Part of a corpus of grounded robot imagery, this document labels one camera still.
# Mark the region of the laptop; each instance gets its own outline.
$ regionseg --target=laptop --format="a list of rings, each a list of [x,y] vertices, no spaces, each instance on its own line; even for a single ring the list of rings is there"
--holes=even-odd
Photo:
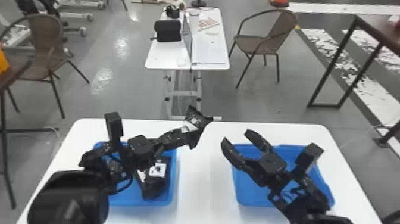
[[[187,53],[192,64],[225,64],[226,56],[222,48],[224,43],[216,35],[208,35],[204,31],[199,31],[193,36],[188,24],[188,18],[183,18],[182,38],[185,43]]]
[[[183,17],[183,24],[182,24],[182,39],[185,43],[185,47],[187,50],[187,53],[189,54],[190,58],[190,63],[192,63],[192,45],[193,45],[193,36],[192,33],[190,32],[190,27],[187,21],[186,16]]]

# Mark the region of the white desk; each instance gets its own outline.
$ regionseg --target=white desk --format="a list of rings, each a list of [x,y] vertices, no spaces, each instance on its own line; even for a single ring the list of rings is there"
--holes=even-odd
[[[177,121],[123,120],[123,139],[139,134],[156,138],[181,125],[182,122]],[[318,166],[336,201],[331,214],[348,217],[354,224],[380,223],[325,127],[230,122],[209,124],[194,150],[189,150],[188,147],[179,148],[179,182],[173,202],[169,206],[111,206],[106,223],[288,223],[278,209],[244,207],[236,201],[231,165],[222,155],[220,142],[224,136],[234,144],[249,142],[243,135],[247,128],[262,134],[273,145],[306,145],[315,142],[325,150],[318,160]],[[26,223],[32,200],[54,172],[78,169],[77,164],[82,154],[96,142],[105,140],[107,131],[103,119],[81,119],[75,122],[17,223]]]
[[[179,20],[183,21],[183,12],[180,13]],[[221,11],[219,8],[209,9],[206,8],[201,11],[201,14],[207,15],[208,17],[219,22],[218,26],[211,27],[207,30],[198,32],[196,35],[202,35],[205,38],[213,34],[212,38],[215,38],[217,34],[219,42],[223,47],[221,48],[224,52],[223,55],[225,63],[223,64],[195,64],[192,66],[192,70],[196,71],[196,75],[191,80],[194,86],[197,86],[196,91],[179,91],[174,89],[175,78],[177,74],[182,74],[185,70],[190,70],[190,58],[188,51],[186,50],[185,43],[183,40],[180,42],[157,42],[152,40],[149,54],[145,62],[147,69],[157,69],[164,72],[165,80],[165,102],[167,103],[167,113],[169,119],[183,120],[183,116],[172,115],[172,99],[174,96],[186,96],[186,97],[197,97],[197,109],[201,110],[201,71],[202,70],[228,70],[230,68],[228,51],[226,46],[226,39],[224,33],[224,26],[222,22]],[[165,12],[161,14],[160,20],[168,19]]]

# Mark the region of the blue plastic bin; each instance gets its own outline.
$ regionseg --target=blue plastic bin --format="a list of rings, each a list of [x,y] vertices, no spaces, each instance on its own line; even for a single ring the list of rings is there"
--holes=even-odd
[[[94,149],[101,147],[104,142],[98,142],[95,144]],[[115,195],[108,196],[108,200],[111,206],[166,206],[172,202],[174,195],[174,187],[176,182],[176,149],[162,153],[163,156],[171,157],[170,163],[170,184],[165,192],[159,197],[144,200],[142,198],[142,191],[136,179],[133,180],[132,184],[124,191],[119,192]],[[118,184],[118,187],[125,186],[128,181],[124,181]]]
[[[248,158],[260,158],[261,152],[250,144],[236,144],[236,149],[243,154],[244,157]],[[278,145],[274,146],[274,150],[278,155],[287,162],[286,170],[290,171],[295,167],[295,160],[300,154],[304,146],[300,145]],[[236,199],[244,206],[258,206],[258,207],[274,207],[273,204],[268,200],[267,196],[270,190],[265,187],[259,187],[250,176],[232,166],[233,183],[235,185]],[[329,206],[332,207],[335,204],[332,193],[329,190],[328,185],[325,183],[318,166],[314,166],[309,176],[313,179],[318,188],[328,198]],[[290,190],[296,187],[295,182],[289,183],[285,190]]]

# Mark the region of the wicker chair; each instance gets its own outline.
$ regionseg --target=wicker chair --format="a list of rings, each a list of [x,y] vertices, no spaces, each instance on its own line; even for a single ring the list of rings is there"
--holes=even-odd
[[[242,30],[243,24],[259,15],[267,14],[267,13],[279,13],[279,17],[276,20],[274,26],[271,28],[269,34],[265,37],[263,36],[252,36],[252,35],[242,35],[240,31]],[[249,62],[247,63],[242,76],[240,77],[238,83],[236,84],[236,89],[239,87],[244,75],[246,74],[247,69],[249,68],[253,58],[255,55],[263,55],[264,56],[264,65],[267,65],[266,55],[275,55],[276,57],[276,79],[277,82],[280,81],[280,73],[279,73],[279,56],[277,51],[280,46],[283,44],[289,33],[296,26],[297,18],[296,16],[286,10],[275,9],[275,10],[266,10],[260,13],[254,14],[245,18],[239,26],[239,30],[237,31],[237,35],[233,38],[234,42],[229,51],[229,57],[232,54],[233,48],[237,45],[239,49],[246,55]]]
[[[69,63],[76,72],[87,82],[89,80],[69,59],[71,55],[64,52],[63,45],[63,25],[53,15],[48,14],[32,14],[20,18],[10,24],[0,35],[0,40],[5,36],[11,27],[27,20],[32,34],[32,44],[35,48],[35,55],[32,58],[31,66],[19,78],[20,80],[50,83],[61,117],[64,119],[65,114],[55,87],[54,78],[59,77],[54,74],[65,63]]]

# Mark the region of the white sticker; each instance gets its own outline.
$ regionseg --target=white sticker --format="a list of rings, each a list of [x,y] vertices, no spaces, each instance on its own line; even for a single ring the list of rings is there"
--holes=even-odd
[[[142,171],[139,171],[139,170],[137,170],[137,173],[138,173],[138,175],[140,177],[140,181],[144,182],[145,178],[146,178],[146,173],[142,172]]]
[[[155,165],[149,169],[149,176],[165,177],[167,172],[167,165],[165,163],[155,163]]]

